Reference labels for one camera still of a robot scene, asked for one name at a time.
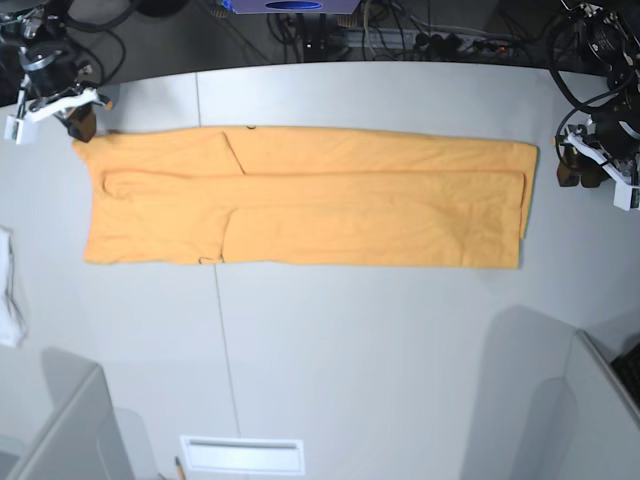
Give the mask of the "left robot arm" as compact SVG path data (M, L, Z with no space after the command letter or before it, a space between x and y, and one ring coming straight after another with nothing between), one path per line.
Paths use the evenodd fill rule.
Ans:
M571 104L553 137L563 187L596 188L611 179L617 188L639 192L639 3L565 1L565 13L548 33L551 77ZM582 35L586 52L607 68L608 91L578 99L562 78L556 41L570 28Z

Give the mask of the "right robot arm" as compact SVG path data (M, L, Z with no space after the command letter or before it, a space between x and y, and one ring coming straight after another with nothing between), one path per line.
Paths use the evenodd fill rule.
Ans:
M73 18L71 5L70 1L1 3L1 48L15 53L22 71L16 107L4 132L16 144L30 142L38 123L48 118L57 119L74 140L88 143L97 131L94 108L112 108L111 100L100 92L110 80L102 61L68 31L111 35L139 3L130 1L119 15L102 23Z

